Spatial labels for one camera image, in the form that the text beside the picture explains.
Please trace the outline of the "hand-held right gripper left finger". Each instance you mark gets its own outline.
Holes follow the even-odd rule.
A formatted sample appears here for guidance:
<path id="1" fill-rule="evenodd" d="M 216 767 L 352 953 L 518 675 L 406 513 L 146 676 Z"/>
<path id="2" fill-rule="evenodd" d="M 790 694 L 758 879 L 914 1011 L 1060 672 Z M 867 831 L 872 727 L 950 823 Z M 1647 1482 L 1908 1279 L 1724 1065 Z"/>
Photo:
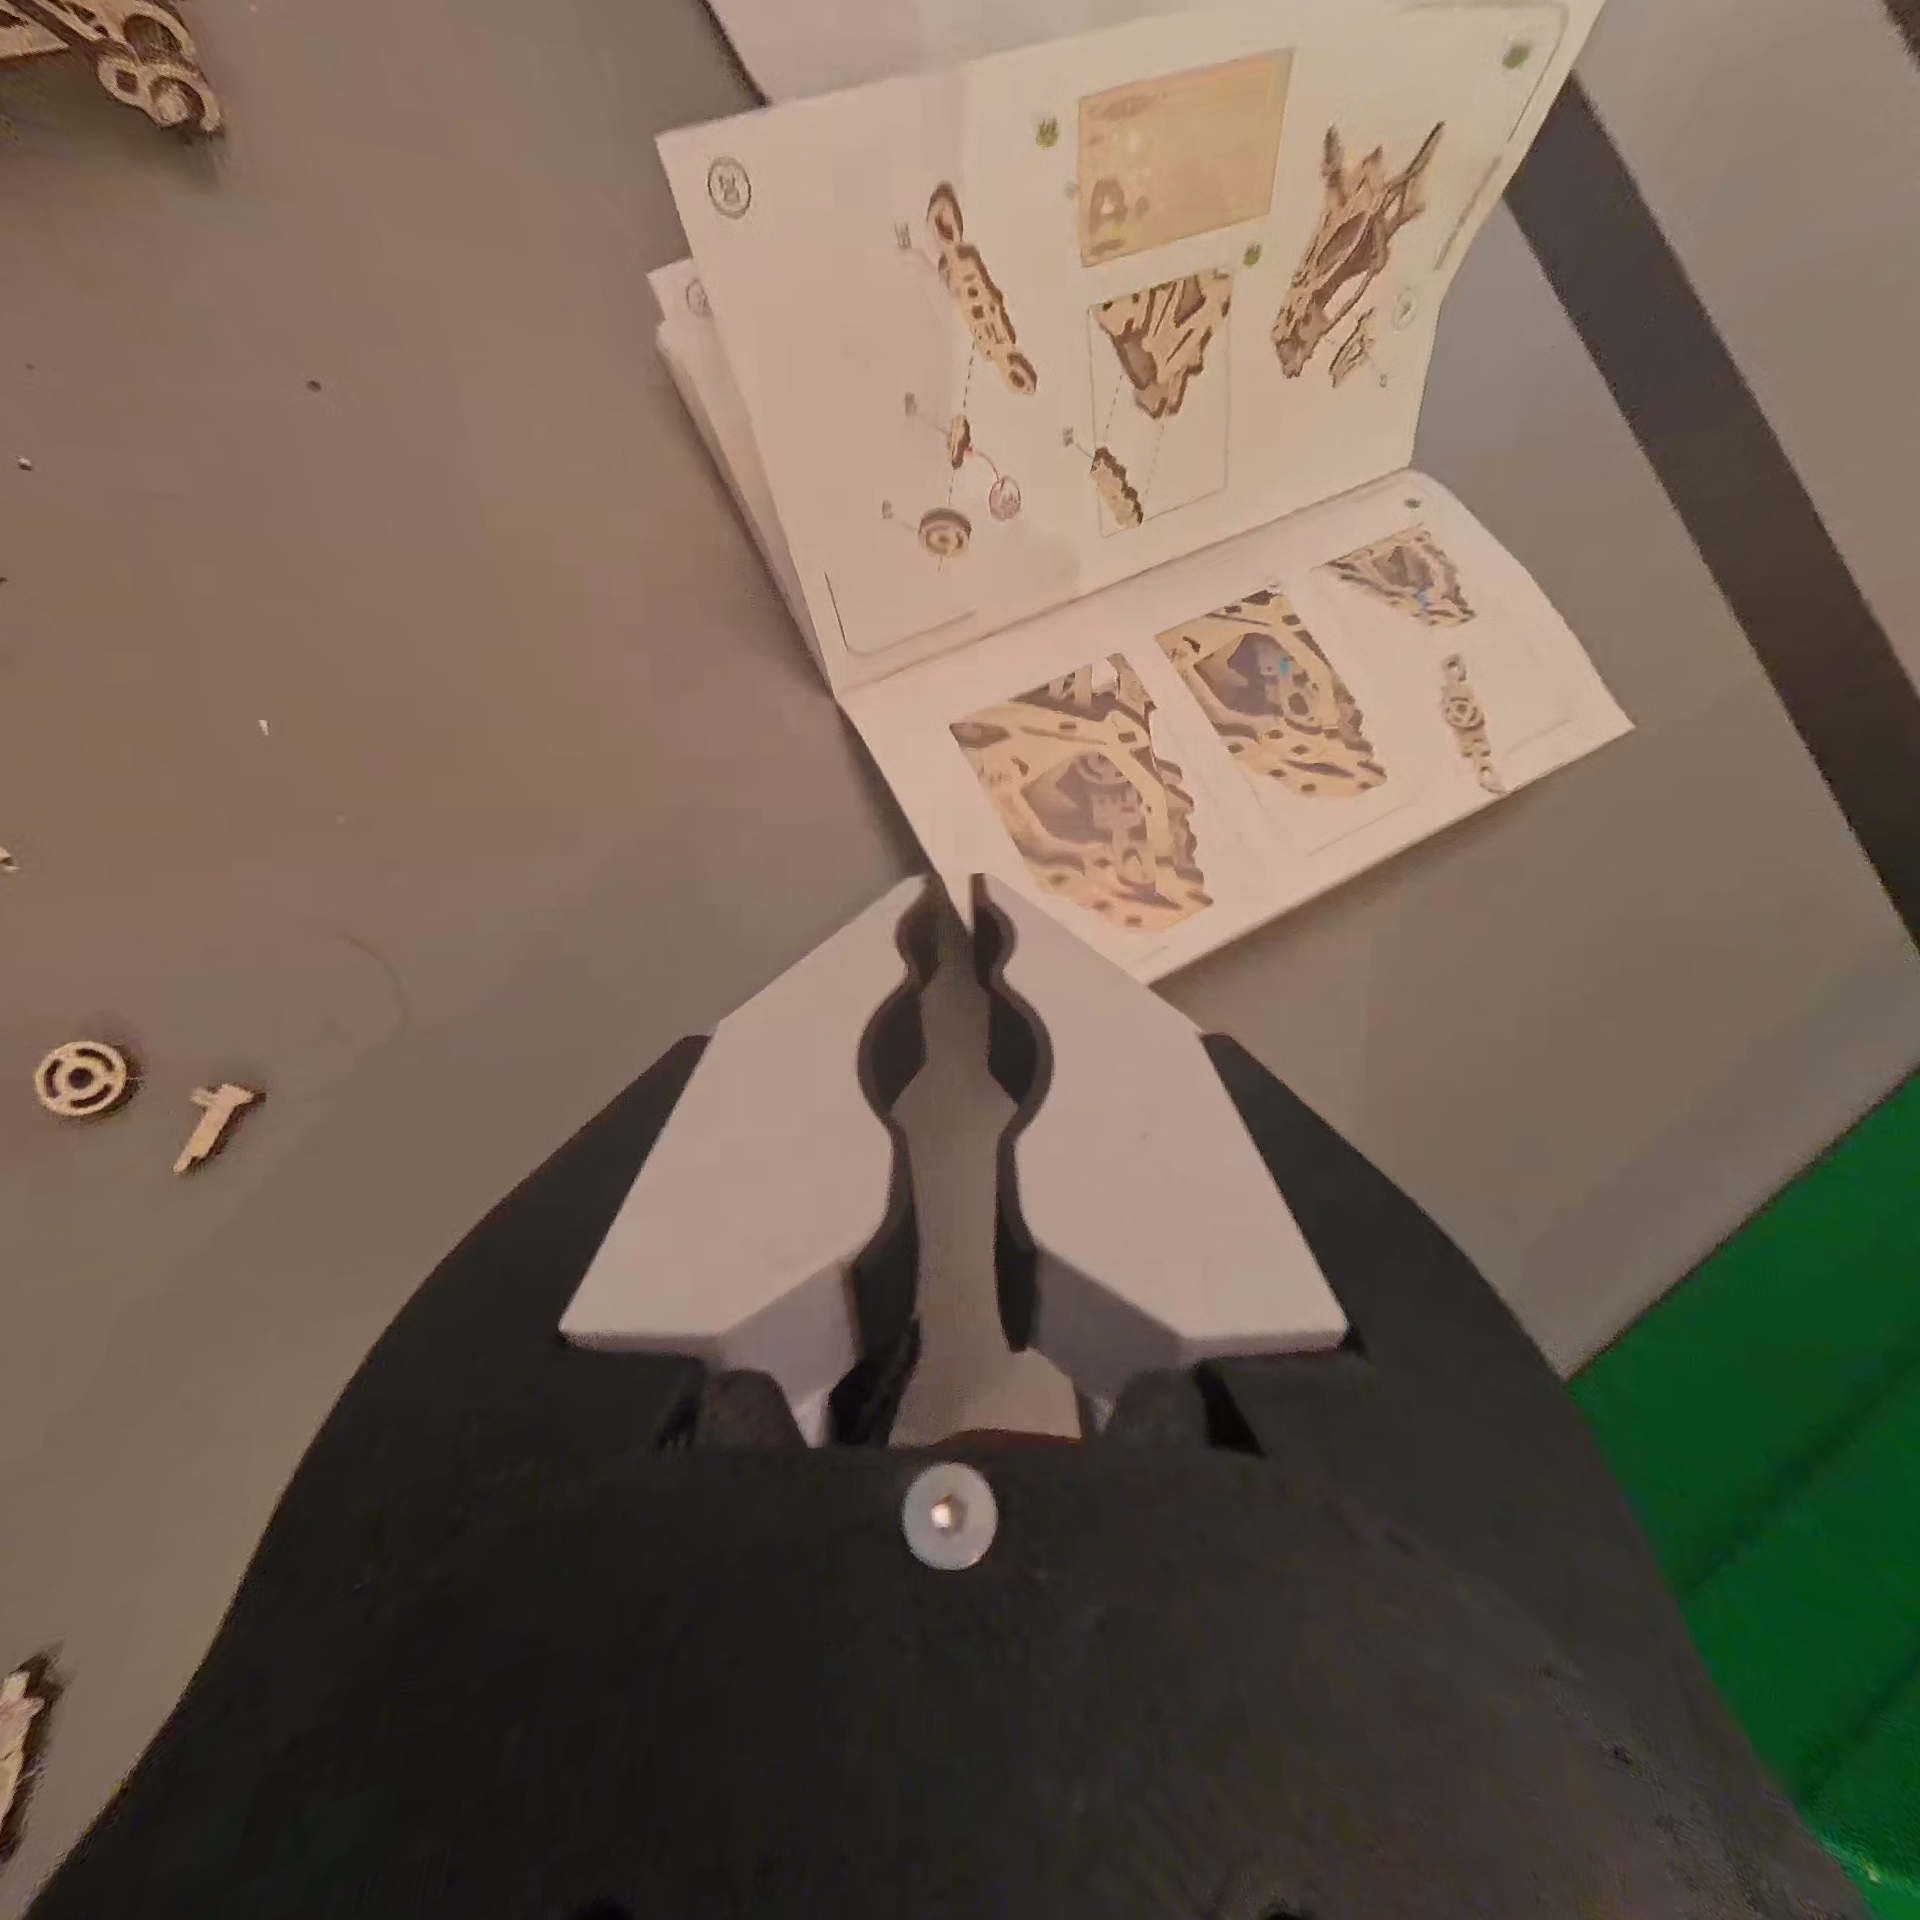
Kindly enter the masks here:
<path id="1" fill-rule="evenodd" d="M 768 1376 L 800 1436 L 890 1443 L 920 1356 L 920 1232 L 895 1105 L 926 1064 L 940 888 L 895 886 L 722 1020 L 559 1335 Z"/>

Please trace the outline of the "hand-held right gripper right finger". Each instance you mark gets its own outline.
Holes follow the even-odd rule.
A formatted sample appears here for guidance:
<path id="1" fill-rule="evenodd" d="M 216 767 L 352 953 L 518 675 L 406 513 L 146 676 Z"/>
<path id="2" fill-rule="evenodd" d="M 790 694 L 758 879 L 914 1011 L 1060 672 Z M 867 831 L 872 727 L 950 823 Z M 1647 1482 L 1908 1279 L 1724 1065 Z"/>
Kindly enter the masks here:
<path id="1" fill-rule="evenodd" d="M 1205 1033 L 1042 903 L 971 880 L 990 1072 L 995 1282 L 1099 1432 L 1147 1376 L 1333 1353 L 1350 1332 Z"/>

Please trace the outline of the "wooden track chain part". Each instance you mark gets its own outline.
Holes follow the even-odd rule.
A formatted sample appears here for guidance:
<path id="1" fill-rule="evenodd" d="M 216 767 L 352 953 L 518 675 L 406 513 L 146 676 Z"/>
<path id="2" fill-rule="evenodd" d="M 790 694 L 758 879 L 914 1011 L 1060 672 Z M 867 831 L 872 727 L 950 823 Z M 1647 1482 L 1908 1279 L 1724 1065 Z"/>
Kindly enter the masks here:
<path id="1" fill-rule="evenodd" d="M 58 1652 L 40 1648 L 3 1678 L 3 1865 L 23 1843 L 63 1692 Z"/>

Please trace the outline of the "wooden model vehicle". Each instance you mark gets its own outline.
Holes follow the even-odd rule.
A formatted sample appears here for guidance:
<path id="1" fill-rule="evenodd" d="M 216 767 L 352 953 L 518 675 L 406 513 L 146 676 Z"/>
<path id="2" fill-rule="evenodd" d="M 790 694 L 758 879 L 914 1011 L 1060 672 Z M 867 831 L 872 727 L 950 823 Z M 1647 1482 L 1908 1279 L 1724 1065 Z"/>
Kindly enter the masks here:
<path id="1" fill-rule="evenodd" d="M 224 134 L 224 110 L 176 7 L 159 3 L 4 3 L 3 63 L 75 58 L 108 99 L 183 138 Z"/>

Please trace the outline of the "small T-shaped wooden part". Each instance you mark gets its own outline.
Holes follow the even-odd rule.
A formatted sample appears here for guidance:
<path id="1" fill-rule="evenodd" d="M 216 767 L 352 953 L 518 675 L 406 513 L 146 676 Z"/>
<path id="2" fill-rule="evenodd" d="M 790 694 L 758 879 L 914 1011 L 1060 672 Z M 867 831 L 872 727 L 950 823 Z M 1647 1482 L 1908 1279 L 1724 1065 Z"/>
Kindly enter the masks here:
<path id="1" fill-rule="evenodd" d="M 171 1172 L 183 1180 L 206 1163 L 212 1163 L 226 1150 L 232 1131 L 262 1105 L 264 1098 L 264 1089 L 232 1081 L 192 1089 L 189 1103 L 196 1108 L 196 1118 L 176 1153 Z"/>

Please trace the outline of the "green box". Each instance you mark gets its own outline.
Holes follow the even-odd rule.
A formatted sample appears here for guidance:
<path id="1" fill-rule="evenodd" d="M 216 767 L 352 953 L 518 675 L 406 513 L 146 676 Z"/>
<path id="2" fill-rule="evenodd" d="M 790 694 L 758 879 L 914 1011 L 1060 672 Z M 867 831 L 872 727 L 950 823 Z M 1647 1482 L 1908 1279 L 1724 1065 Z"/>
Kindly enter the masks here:
<path id="1" fill-rule="evenodd" d="M 1918 1915 L 1918 1078 L 1571 1382 L 1760 1763 Z"/>

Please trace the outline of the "round wooden wheel part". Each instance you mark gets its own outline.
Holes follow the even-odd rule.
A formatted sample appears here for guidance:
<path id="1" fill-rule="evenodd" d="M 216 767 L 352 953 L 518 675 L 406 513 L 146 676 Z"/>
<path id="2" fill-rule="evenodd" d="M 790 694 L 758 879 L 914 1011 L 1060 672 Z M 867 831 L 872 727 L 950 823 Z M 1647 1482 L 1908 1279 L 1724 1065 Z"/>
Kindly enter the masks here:
<path id="1" fill-rule="evenodd" d="M 110 1041 L 62 1041 L 31 1070 L 31 1090 L 39 1106 L 53 1118 L 71 1123 L 116 1113 L 138 1086 L 138 1057 Z"/>

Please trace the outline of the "small open instruction booklet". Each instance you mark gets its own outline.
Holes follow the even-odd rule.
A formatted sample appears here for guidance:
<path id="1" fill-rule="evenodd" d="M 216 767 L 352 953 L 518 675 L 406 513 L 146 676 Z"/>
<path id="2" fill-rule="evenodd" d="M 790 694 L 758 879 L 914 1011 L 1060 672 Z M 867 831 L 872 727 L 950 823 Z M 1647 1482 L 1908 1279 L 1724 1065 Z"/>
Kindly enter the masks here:
<path id="1" fill-rule="evenodd" d="M 1155 983 L 1630 734 L 1412 465 L 1598 6 L 1124 6 L 664 134 L 658 344 L 964 920 Z"/>

